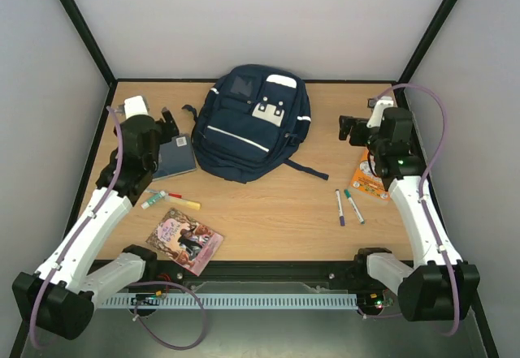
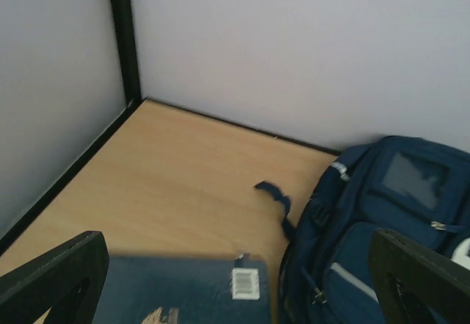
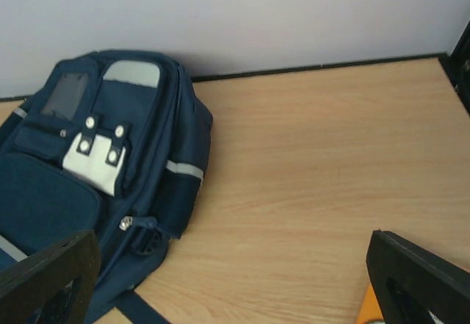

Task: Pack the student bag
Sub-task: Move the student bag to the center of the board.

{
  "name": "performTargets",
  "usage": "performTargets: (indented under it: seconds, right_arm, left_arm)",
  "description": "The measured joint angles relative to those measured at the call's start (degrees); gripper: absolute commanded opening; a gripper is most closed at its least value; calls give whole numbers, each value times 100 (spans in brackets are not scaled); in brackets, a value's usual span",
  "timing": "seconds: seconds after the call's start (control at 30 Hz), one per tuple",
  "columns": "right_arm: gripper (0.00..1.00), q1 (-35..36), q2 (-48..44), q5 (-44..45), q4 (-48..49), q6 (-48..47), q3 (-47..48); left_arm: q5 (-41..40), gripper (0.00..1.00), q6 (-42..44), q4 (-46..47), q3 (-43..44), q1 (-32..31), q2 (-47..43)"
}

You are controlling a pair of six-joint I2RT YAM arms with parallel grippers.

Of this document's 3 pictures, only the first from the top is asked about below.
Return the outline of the orange illustrated paperback book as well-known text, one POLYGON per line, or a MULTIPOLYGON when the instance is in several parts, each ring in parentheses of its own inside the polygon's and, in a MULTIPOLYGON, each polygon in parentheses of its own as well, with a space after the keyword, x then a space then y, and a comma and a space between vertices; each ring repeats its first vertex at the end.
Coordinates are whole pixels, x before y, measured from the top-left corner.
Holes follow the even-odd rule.
POLYGON ((350 180, 349 191, 384 205, 390 201, 389 194, 384 190, 382 180, 372 173, 370 166, 373 165, 374 159, 368 157, 367 151, 363 152, 350 180))

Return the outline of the navy blue student backpack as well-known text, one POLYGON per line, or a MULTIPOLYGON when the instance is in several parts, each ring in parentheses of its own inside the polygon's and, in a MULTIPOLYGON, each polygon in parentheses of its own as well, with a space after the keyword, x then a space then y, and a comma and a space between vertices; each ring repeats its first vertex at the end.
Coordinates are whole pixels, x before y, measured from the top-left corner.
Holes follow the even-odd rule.
POLYGON ((247 64, 219 78, 196 110, 191 134, 198 165, 207 173, 249 183, 286 165, 320 179, 328 175, 292 160, 310 125, 305 82, 274 67, 247 64))

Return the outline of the pink illustrated paperback book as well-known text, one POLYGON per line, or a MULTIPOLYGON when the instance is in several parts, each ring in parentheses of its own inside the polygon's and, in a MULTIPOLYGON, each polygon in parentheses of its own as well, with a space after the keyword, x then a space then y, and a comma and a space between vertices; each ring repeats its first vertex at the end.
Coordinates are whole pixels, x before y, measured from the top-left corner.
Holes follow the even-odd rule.
POLYGON ((177 265, 200 276, 223 243, 223 236, 171 208, 146 240, 177 265))

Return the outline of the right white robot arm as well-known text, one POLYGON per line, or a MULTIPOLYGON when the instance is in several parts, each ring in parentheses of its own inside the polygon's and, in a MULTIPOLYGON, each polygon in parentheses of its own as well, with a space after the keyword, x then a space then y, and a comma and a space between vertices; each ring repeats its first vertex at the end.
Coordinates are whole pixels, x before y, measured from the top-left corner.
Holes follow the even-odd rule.
POLYGON ((475 265, 463 261, 451 244, 431 201, 426 167, 413 154, 409 110, 389 107, 369 119, 342 115, 339 138, 367 149, 374 172, 400 213, 412 248, 413 265, 386 248, 362 248, 354 276, 363 286, 377 281, 394 293, 408 321, 462 320, 479 285, 475 265))

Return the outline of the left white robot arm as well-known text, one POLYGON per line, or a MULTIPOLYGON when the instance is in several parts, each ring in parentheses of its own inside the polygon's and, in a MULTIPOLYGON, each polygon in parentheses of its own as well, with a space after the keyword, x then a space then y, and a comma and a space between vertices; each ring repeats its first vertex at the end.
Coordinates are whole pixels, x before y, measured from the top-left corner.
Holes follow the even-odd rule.
POLYGON ((154 252, 132 245, 101 269, 90 270, 108 236, 137 204, 158 170, 161 144, 179 135, 168 109, 156 120, 147 111, 124 111, 115 122, 118 147, 102 170, 96 189, 63 242, 33 274, 20 273, 12 290, 31 344, 44 348, 37 329, 77 338, 109 297, 138 282, 154 265, 154 252))

